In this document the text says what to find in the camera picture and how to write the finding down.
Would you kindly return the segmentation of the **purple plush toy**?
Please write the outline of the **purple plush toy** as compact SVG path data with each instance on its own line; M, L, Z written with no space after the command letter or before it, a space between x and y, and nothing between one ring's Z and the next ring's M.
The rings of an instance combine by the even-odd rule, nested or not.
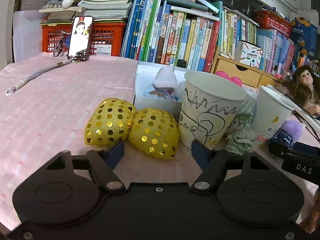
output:
M301 123L295 120L286 120L281 125L280 130L292 138L294 142L298 141L302 136Z

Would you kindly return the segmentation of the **dark blue patterned cloth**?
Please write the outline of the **dark blue patterned cloth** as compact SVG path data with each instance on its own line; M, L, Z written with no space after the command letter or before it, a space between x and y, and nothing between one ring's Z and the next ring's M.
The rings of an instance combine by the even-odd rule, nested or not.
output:
M290 135L281 130L277 130L273 137L268 140L268 142L281 143L286 145L287 147L293 147L295 143Z

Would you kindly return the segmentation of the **green checkered cloth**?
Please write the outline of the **green checkered cloth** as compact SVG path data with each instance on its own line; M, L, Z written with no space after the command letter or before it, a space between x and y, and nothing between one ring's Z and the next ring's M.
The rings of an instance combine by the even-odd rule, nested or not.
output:
M225 131L228 152L244 155L253 148L257 138L257 134L252 129L254 117L255 105L251 100L246 99Z

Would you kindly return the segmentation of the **yellow sequin bow plush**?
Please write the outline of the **yellow sequin bow plush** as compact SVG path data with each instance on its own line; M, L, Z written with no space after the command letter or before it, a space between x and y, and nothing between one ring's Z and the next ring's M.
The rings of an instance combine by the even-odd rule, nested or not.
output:
M180 132L174 117L165 110L136 107L123 99L106 98L89 118L86 145L111 147L126 139L152 157L174 159Z

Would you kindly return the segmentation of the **pink bow plush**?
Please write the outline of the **pink bow plush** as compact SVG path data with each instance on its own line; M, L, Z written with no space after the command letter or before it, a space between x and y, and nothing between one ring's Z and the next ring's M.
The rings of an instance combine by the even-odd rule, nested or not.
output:
M238 85L240 87L242 86L242 80L237 76L229 76L226 72L224 72L222 70L218 70L215 74L217 76L223 77L224 79L227 79L227 80L235 83L236 85Z

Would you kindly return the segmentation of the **white cloth hat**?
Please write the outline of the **white cloth hat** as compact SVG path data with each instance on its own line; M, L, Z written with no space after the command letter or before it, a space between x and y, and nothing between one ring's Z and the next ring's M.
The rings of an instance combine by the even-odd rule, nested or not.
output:
M174 71L175 67L173 66L162 67L151 84L153 90L149 94L163 99L173 98L177 88L177 79Z

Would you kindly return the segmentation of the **white paper cup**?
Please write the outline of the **white paper cup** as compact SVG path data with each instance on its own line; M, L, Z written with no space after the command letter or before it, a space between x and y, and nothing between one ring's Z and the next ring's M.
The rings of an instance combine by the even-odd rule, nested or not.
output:
M266 86L259 86L252 123L252 129L257 135L253 147L256 148L272 138L293 110L292 103L282 95Z

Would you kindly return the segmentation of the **doodled paper cup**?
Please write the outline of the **doodled paper cup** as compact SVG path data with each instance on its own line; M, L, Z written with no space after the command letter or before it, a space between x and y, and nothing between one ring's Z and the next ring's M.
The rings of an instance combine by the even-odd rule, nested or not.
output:
M247 93L215 74L190 70L184 77L178 124L181 145L191 153L192 142L197 140L211 150L230 126Z

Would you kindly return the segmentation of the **brown haired doll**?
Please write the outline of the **brown haired doll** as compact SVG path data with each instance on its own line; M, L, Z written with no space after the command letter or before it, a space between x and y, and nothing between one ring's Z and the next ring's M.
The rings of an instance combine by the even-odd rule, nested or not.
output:
M308 65L303 65L276 86L276 90L287 95L297 106L311 116L319 116L319 77Z

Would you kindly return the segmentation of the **pink tablecloth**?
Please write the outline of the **pink tablecloth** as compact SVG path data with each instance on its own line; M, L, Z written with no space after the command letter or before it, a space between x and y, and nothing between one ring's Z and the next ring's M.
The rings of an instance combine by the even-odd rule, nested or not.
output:
M62 61L42 53L1 70L1 223L20 224L12 204L16 187L61 150L85 154L87 121L103 99L132 102L138 62L123 57L90 56L47 72L6 96L23 77ZM159 160L137 150L128 140L114 173L130 182L193 183L202 170L179 144L174 160Z

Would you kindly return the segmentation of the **wooden drawer organizer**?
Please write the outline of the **wooden drawer organizer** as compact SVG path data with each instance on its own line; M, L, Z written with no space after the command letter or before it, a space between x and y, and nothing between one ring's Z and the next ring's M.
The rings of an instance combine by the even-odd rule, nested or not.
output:
M260 85L266 86L268 84L277 85L281 81L281 79L262 70L218 55L213 59L210 72L215 74L220 70L226 72L230 77L239 77L242 83L251 87L258 88Z

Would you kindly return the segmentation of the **white cardboard box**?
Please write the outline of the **white cardboard box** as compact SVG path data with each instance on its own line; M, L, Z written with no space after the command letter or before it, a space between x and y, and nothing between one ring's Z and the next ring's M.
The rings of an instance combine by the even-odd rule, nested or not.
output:
M139 61L135 73L133 100L136 109L159 109L170 113L178 120L186 72L189 70L185 68ZM170 82L164 88L157 88L154 86L156 79L168 79Z

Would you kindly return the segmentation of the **white boxed card set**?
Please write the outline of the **white boxed card set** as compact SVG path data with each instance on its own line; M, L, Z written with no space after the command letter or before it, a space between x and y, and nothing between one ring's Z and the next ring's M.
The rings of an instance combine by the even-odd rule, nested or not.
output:
M245 41L238 41L236 43L236 50L234 60L239 63L246 64L253 68L260 67L263 50Z

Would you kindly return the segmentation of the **smartphone on stand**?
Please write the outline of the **smartphone on stand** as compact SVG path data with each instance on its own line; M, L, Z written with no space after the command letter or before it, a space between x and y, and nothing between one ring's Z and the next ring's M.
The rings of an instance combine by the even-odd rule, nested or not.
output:
M77 16L74 18L68 59L73 61L88 60L92 24L92 16Z

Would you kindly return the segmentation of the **blue cardboard box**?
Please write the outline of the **blue cardboard box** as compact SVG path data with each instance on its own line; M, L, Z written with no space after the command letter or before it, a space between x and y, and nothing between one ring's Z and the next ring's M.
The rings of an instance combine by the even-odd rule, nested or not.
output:
M293 28L290 39L296 46L298 55L303 54L309 59L316 58L318 28L303 17L295 17L291 21Z

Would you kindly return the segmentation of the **red plastic crate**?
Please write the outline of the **red plastic crate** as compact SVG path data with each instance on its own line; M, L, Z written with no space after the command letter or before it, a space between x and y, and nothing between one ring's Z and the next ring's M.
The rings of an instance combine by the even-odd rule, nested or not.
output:
M70 33L72 23L41 24L42 27L42 51L52 53L55 44L63 37L62 31ZM95 55L97 45L111 46L111 55L119 56L121 44L126 30L123 21L94 22L91 31L90 53Z

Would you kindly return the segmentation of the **row of children books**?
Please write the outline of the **row of children books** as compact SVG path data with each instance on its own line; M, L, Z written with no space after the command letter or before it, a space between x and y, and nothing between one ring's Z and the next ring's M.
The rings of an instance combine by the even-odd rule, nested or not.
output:
M292 21L275 7L259 10L269 10ZM222 1L210 0L133 0L120 54L129 59L210 72L215 55L234 60L238 41L261 48L263 55L257 69L276 77L303 65L318 70L315 59L298 55L290 37L261 28L255 18L228 9Z

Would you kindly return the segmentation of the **red basket on books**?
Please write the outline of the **red basket on books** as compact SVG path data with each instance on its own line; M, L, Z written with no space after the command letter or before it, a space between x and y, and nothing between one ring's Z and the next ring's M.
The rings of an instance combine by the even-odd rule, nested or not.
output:
M261 28L276 30L287 38L291 35L293 25L272 11L258 10L254 18Z

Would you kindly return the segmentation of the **stack of paper books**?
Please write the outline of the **stack of paper books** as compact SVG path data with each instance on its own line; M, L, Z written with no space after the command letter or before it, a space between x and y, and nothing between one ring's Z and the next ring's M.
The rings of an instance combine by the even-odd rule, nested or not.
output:
M80 0L68 8L61 5L45 5L39 10L49 13L50 19L73 18L74 16L92 16L95 21L121 21L128 18L133 0Z

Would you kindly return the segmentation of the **white pvc pipe frame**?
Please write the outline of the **white pvc pipe frame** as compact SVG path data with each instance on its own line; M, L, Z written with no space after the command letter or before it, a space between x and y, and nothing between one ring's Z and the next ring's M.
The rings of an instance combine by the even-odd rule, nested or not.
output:
M278 93L280 96L282 96L283 98L285 98L287 101L289 101L293 108L294 108L294 113L298 114L306 123L306 125L308 127L310 127L313 131L313 133L319 137L319 133L320 133L320 126L319 126L319 120L316 119L315 116L311 116L306 110L300 108L299 106L297 106L288 95L284 95L283 93L281 93L280 91L278 91L274 86L272 85L267 85L267 88L273 90L274 92Z

